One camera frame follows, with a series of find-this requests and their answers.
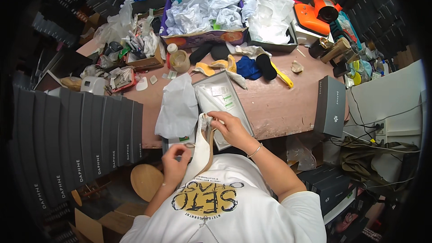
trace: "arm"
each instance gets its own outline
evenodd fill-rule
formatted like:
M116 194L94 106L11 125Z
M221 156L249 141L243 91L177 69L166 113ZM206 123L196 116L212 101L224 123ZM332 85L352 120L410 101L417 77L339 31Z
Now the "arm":
M217 128L232 146L243 150L249 156L260 146L245 130L239 118L227 112L209 112L209 116L216 117L223 121L212 121L212 126ZM289 166L265 147L261 148L252 156L253 161L260 169L267 184L282 202L286 197L296 192L306 190L305 185L300 181Z
M181 161L175 159L176 156L181 156ZM162 203L173 194L177 185L185 176L187 164L191 159L191 150L184 144L174 144L168 149L165 155L162 156L164 169L164 185L160 186L158 191L153 196L148 204L144 215L153 216Z

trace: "white sandal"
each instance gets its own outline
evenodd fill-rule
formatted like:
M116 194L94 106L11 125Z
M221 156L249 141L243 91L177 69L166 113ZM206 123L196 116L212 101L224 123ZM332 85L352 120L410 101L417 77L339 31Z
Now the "white sandal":
M213 118L204 112L198 117L195 152L192 161L187 165L181 186L207 171L213 163L213 136L216 128L211 127L212 120Z

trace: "silver chain necklace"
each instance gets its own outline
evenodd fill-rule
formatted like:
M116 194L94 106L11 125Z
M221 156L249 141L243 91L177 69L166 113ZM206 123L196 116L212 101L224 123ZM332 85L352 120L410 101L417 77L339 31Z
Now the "silver chain necklace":
M207 226L208 230L212 233L213 237L215 238L216 242L219 243L219 240L216 238L216 236L213 234L212 230L210 229L210 227L207 225L207 221L209 220L209 217L203 217L202 220L204 221L204 223L200 224L200 228L198 228L195 233L191 236L191 238L189 238L189 240L187 241L187 243L189 243L192 240L192 237L204 226Z

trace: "bracelet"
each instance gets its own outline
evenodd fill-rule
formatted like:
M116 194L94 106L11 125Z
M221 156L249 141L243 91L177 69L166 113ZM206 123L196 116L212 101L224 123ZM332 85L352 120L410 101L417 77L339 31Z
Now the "bracelet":
M248 156L248 158L252 158L252 156L255 155L262 146L263 146L263 143L260 143L260 146L258 147L258 149L255 150L255 152L252 155Z

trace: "green bag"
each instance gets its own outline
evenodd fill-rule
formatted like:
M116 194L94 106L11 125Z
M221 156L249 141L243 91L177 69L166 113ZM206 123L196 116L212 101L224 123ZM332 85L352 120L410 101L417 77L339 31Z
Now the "green bag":
M342 169L348 173L352 178L363 183L363 188L369 189L376 193L385 193L388 196L392 192L400 192L406 189L409 181L398 184L391 184L387 182L382 176L380 176L372 165L372 159L375 156L382 154L393 154L399 155L404 154L402 152L395 152L388 150L395 147L403 146L403 148L397 148L398 151L417 151L419 150L416 145L392 142L386 143L381 146L366 146L370 145L365 141L356 140L352 136L347 136L341 144L340 150L340 164ZM412 178L415 173L415 167L410 172L409 178Z

